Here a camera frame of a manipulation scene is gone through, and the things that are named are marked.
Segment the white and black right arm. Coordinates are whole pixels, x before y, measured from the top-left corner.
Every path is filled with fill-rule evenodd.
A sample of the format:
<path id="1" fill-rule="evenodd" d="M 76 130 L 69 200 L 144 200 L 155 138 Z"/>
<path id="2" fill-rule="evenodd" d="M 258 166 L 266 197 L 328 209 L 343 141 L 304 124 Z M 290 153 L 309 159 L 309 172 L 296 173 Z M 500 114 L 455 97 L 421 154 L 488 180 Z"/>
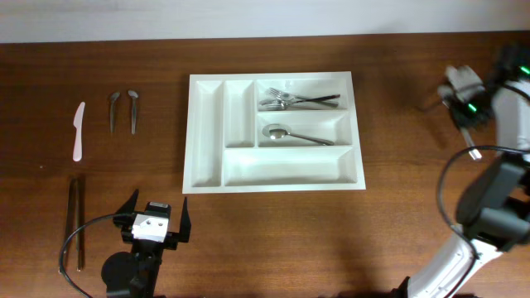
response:
<path id="1" fill-rule="evenodd" d="M 528 47 L 504 46 L 485 79 L 469 66 L 447 67 L 438 94 L 466 143 L 444 165 L 436 185 L 436 205 L 452 235 L 391 297 L 457 297 L 481 267 L 529 243 L 529 203 L 511 195 L 529 191 Z M 484 151 L 498 155 L 465 189 L 451 219 L 443 200 L 449 169 L 465 154 L 481 160 Z"/>

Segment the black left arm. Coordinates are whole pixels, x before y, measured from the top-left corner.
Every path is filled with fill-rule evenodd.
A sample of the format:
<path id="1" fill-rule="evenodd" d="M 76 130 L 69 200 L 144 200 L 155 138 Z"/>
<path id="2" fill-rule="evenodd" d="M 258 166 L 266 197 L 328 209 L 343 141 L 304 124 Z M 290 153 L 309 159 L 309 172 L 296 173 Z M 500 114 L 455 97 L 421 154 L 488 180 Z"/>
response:
<path id="1" fill-rule="evenodd" d="M 182 205 L 179 230 L 171 232 L 171 206 L 151 201 L 142 212 L 136 211 L 138 195 L 139 190 L 134 190 L 114 214 L 113 224 L 131 250 L 116 252 L 103 264 L 101 278 L 107 297 L 153 297 L 163 253 L 190 241 L 187 201 Z"/>

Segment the silver fork with long handle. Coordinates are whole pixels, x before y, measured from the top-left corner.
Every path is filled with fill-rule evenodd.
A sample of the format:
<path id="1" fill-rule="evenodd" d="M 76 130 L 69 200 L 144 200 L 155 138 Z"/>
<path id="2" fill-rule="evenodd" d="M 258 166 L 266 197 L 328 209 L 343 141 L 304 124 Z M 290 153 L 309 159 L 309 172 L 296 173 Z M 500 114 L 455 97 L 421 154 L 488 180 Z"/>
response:
<path id="1" fill-rule="evenodd" d="M 338 103 L 333 102 L 333 99 L 339 99 L 341 97 L 340 94 L 332 94 L 332 95 L 326 95 L 322 97 L 317 98 L 308 98 L 301 95 L 296 95 L 292 93 L 288 93 L 285 91 L 281 91 L 279 89 L 269 88 L 267 92 L 272 95 L 275 99 L 286 102 L 287 104 L 293 105 L 298 103 L 317 103 L 325 106 L 329 106 L 332 108 L 337 108 L 339 106 Z"/>

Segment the large silver spoon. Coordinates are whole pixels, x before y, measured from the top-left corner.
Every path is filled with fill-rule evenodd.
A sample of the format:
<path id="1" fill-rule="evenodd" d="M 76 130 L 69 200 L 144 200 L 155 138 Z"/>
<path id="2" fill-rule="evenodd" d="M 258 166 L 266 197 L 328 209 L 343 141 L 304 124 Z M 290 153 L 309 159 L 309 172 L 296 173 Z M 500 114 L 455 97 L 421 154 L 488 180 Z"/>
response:
<path id="1" fill-rule="evenodd" d="M 467 128 L 465 127 L 462 127 L 460 129 L 460 133 L 462 135 L 462 137 L 465 139 L 465 144 L 467 147 L 474 147 L 475 146 L 475 142 L 472 138 L 472 136 L 470 135 L 470 132 Z M 473 150 L 469 150 L 469 155 L 470 157 L 472 158 L 473 161 L 481 161 L 482 160 L 482 155 L 481 153 L 479 152 L 479 150 L 477 149 L 473 149 Z"/>
<path id="2" fill-rule="evenodd" d="M 268 138 L 270 138 L 272 140 L 278 140 L 278 139 L 281 139 L 281 138 L 284 138 L 284 137 L 294 137 L 294 138 L 299 138 L 299 139 L 302 139 L 302 140 L 314 142 L 314 143 L 317 143 L 317 144 L 322 145 L 322 146 L 334 146 L 334 144 L 335 144 L 334 142 L 329 141 L 329 140 L 320 139 L 320 138 L 316 138 L 316 137 L 308 137 L 308 136 L 301 135 L 301 134 L 296 134 L 294 132 L 291 132 L 289 129 L 287 129 L 286 126 L 283 126 L 283 125 L 277 124 L 277 123 L 268 124 L 267 126 L 263 127 L 262 135 L 264 135 L 265 137 L 268 137 Z"/>

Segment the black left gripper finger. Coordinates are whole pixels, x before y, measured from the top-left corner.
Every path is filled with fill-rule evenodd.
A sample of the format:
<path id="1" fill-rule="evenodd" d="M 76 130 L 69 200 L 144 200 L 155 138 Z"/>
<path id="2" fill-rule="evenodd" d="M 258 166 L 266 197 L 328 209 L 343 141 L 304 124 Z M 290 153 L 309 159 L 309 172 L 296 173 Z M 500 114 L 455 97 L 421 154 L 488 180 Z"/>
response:
<path id="1" fill-rule="evenodd" d="M 116 214 L 132 214 L 135 211 L 139 189 L 135 189 L 127 201 L 116 211 Z"/>
<path id="2" fill-rule="evenodd" d="M 191 234 L 191 220 L 188 210 L 188 200 L 184 199 L 182 210 L 181 210 L 181 221 L 179 227 L 179 241 L 180 242 L 189 242 Z"/>

